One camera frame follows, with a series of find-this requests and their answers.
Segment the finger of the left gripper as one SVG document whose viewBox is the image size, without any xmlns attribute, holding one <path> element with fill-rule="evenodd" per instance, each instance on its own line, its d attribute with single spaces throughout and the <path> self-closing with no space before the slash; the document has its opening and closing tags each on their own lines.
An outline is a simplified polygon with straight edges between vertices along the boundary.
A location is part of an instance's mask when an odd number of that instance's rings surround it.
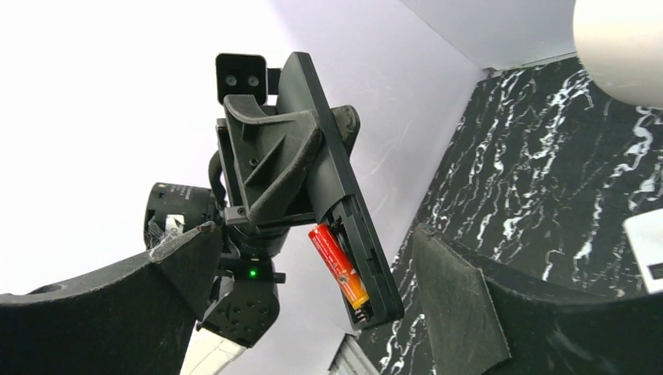
<svg viewBox="0 0 663 375">
<path fill-rule="evenodd" d="M 341 152 L 348 159 L 360 133 L 360 116 L 352 105 L 331 108 L 332 122 L 328 132 L 328 154 L 335 161 Z"/>
<path fill-rule="evenodd" d="M 284 220 L 321 147 L 318 115 L 267 115 L 252 95 L 226 96 L 224 111 L 245 218 L 256 225 Z"/>
</svg>

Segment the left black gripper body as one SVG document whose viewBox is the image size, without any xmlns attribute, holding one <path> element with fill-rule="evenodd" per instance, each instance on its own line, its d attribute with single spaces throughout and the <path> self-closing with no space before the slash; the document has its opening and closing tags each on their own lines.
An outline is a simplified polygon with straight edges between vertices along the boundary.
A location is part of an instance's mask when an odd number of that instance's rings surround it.
<svg viewBox="0 0 663 375">
<path fill-rule="evenodd" d="M 229 225 L 294 227 L 315 221 L 304 187 L 317 154 L 315 119 L 217 121 Z"/>
</svg>

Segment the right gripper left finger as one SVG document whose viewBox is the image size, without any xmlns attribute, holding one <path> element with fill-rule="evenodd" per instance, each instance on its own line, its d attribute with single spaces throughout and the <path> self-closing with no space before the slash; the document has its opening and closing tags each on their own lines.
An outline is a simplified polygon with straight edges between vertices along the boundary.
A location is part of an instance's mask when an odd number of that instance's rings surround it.
<svg viewBox="0 0 663 375">
<path fill-rule="evenodd" d="M 2 373 L 179 373 L 222 244 L 209 222 L 79 277 L 3 294 Z"/>
</svg>

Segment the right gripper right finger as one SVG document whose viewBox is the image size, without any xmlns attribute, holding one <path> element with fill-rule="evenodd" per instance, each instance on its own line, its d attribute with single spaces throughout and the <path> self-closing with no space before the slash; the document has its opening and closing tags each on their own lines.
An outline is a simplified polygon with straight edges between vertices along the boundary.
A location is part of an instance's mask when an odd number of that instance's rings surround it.
<svg viewBox="0 0 663 375">
<path fill-rule="evenodd" d="M 662 296 L 611 299 L 552 284 L 412 233 L 439 374 L 659 374 Z"/>
</svg>

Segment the black remote control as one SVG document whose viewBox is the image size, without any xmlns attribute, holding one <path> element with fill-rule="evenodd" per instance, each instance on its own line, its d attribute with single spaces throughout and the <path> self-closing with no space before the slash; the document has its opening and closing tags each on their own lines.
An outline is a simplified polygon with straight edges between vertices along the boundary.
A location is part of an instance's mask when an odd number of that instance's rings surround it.
<svg viewBox="0 0 663 375">
<path fill-rule="evenodd" d="M 281 71 L 277 107 L 280 113 L 312 109 L 320 119 L 323 141 L 305 186 L 316 226 L 329 226 L 369 294 L 369 301 L 359 311 L 353 311 L 344 297 L 351 327 L 366 330 L 401 320 L 403 302 L 350 160 L 344 152 L 335 161 L 328 154 L 332 107 L 310 54 L 293 52 L 287 58 Z"/>
</svg>

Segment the white remote control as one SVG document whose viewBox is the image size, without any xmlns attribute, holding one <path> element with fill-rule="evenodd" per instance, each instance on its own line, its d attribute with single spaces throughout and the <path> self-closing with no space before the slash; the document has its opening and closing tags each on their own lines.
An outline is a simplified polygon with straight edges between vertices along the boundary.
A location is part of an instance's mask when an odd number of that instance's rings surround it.
<svg viewBox="0 0 663 375">
<path fill-rule="evenodd" d="M 662 293 L 662 209 L 629 217 L 623 227 L 647 293 Z"/>
</svg>

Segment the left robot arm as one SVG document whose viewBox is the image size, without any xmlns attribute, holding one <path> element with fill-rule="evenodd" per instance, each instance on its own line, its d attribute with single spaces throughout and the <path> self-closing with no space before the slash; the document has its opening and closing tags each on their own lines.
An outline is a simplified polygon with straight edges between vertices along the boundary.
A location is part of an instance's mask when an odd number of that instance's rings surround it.
<svg viewBox="0 0 663 375">
<path fill-rule="evenodd" d="M 201 321 L 194 324 L 181 374 L 218 374 L 260 340 L 280 311 L 273 257 L 282 247 L 286 227 L 227 226 L 221 161 L 210 161 L 212 188 L 158 183 L 145 215 L 148 250 L 211 222 L 213 249 L 220 251 L 211 295 Z"/>
</svg>

